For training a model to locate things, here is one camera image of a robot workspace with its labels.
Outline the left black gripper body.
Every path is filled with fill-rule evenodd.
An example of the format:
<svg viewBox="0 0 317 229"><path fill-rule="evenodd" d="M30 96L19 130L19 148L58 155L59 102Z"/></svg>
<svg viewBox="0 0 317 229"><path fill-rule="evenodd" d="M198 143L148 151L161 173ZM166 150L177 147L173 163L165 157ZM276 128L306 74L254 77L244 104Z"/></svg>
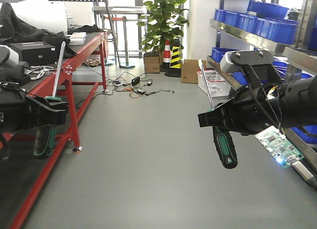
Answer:
<svg viewBox="0 0 317 229"><path fill-rule="evenodd" d="M0 91L0 132L14 133L33 128L62 125L66 121L68 102L49 102L17 90Z"/></svg>

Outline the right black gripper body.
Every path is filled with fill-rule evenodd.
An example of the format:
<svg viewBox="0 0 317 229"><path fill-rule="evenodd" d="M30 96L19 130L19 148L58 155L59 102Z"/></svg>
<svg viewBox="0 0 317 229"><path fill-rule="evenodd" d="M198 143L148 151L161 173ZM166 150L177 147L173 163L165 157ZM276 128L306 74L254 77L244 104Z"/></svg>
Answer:
<svg viewBox="0 0 317 229"><path fill-rule="evenodd" d="M275 125L275 114L266 97L270 85L250 89L243 86L227 102L214 110L198 115L200 127L218 127L223 130L255 135Z"/></svg>

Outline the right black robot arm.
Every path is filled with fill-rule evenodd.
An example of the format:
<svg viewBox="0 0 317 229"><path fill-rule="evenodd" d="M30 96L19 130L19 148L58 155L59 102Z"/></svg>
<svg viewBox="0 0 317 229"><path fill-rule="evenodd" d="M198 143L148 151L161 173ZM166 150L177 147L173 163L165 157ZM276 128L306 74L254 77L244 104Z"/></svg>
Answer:
<svg viewBox="0 0 317 229"><path fill-rule="evenodd" d="M200 127L219 127L255 135L270 126L292 128L316 125L317 79L310 77L277 87L266 83L240 88L225 103L198 115Z"/></svg>

